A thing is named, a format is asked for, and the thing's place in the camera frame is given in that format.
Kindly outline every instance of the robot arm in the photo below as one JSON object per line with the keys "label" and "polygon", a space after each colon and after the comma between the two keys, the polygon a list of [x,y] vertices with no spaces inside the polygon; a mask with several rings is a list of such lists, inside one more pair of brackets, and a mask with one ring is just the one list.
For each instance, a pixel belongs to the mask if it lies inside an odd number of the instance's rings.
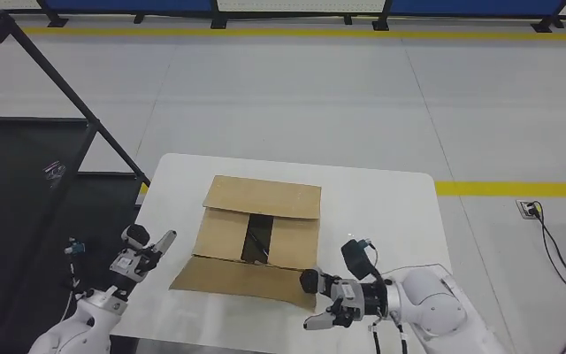
{"label": "robot arm", "polygon": [[318,268],[302,273],[305,292],[333,301],[325,312],[307,318],[305,329],[349,327],[363,316],[376,316],[376,322],[391,320],[398,328],[408,323],[428,354],[506,352],[444,268],[416,267],[403,277],[381,279],[377,270],[371,270],[363,245],[352,240],[342,247],[342,254],[358,280],[372,273],[373,283],[344,280]]}
{"label": "robot arm", "polygon": [[109,354],[110,332],[120,322],[127,308],[127,298],[137,283],[143,281],[167,252],[177,234],[168,231],[148,247],[149,234],[139,225],[122,233],[125,247],[110,269],[114,285],[105,292],[91,289],[77,302],[77,310],[34,342],[29,354]]}

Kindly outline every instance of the blue barrier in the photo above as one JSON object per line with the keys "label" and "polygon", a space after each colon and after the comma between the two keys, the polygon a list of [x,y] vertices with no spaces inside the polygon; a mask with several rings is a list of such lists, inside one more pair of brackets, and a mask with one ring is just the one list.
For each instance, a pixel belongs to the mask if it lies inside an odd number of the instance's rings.
{"label": "blue barrier", "polygon": [[548,15],[560,0],[394,0],[391,13],[488,16]]}
{"label": "blue barrier", "polygon": [[210,11],[209,0],[47,0],[53,10],[97,10],[101,12],[203,12]]}
{"label": "blue barrier", "polygon": [[[548,15],[560,0],[394,0],[392,14]],[[209,0],[47,0],[53,10],[202,12]]]}

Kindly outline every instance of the floor outlet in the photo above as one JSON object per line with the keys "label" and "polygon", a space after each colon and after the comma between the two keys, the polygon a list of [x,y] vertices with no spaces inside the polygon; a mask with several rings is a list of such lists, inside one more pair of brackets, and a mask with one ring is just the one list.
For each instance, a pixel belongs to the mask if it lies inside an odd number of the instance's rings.
{"label": "floor outlet", "polygon": [[523,219],[536,219],[537,217],[534,215],[530,215],[527,213],[527,211],[530,209],[529,207],[527,207],[527,204],[532,203],[532,201],[528,201],[528,200],[516,200],[516,206],[517,208],[519,208],[519,212],[521,213],[521,216],[523,217]]}

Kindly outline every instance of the yellow floor line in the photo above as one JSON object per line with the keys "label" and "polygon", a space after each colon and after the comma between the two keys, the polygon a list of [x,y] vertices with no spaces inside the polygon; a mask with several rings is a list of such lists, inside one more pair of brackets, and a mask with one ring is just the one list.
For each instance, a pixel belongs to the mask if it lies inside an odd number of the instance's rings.
{"label": "yellow floor line", "polygon": [[48,28],[25,27],[28,35],[96,35],[96,36],[298,36],[350,38],[412,38],[440,40],[487,41],[566,41],[566,34],[484,33],[432,31],[372,31],[369,29],[293,29],[293,28]]}
{"label": "yellow floor line", "polygon": [[[537,196],[566,197],[566,182],[436,181],[438,196]],[[140,194],[148,187],[141,186]]]}

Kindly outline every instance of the open cardboard box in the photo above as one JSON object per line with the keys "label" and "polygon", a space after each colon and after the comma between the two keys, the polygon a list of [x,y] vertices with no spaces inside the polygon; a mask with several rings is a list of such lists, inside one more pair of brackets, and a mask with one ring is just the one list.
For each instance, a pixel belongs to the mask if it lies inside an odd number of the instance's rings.
{"label": "open cardboard box", "polygon": [[191,259],[170,289],[259,296],[314,311],[302,270],[317,263],[321,188],[216,176]]}

